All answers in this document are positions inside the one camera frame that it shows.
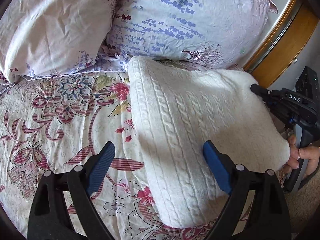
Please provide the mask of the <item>person's right hand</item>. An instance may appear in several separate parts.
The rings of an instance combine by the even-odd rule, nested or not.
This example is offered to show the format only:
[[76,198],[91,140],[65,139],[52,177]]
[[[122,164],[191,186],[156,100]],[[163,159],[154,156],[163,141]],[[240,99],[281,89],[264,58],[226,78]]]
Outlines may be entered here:
[[290,146],[290,157],[287,163],[283,167],[283,171],[288,174],[292,170],[296,170],[299,168],[299,160],[300,159],[307,159],[308,164],[303,176],[303,179],[310,176],[318,167],[319,164],[319,148],[310,144],[308,147],[305,148],[297,148],[296,141],[297,138],[294,134],[290,135],[287,139],[289,146]]

